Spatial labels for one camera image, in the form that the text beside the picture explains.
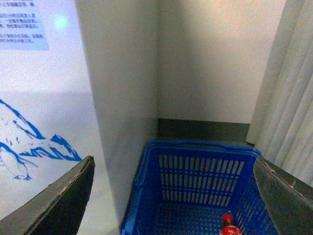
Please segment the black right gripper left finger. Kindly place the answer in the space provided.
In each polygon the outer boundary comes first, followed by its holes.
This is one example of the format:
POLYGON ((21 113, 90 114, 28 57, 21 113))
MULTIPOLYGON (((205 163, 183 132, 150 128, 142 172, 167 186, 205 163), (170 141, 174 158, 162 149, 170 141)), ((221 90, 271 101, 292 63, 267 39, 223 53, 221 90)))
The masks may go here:
POLYGON ((2 235, 75 235, 90 198, 95 161, 87 156, 0 221, 2 235))

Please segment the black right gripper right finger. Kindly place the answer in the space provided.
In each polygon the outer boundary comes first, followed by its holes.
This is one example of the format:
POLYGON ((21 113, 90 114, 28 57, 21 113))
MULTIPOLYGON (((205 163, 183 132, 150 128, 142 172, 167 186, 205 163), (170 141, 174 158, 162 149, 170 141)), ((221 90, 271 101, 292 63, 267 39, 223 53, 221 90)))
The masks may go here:
POLYGON ((258 157, 253 173, 262 200, 280 235, 313 233, 313 188, 258 157))

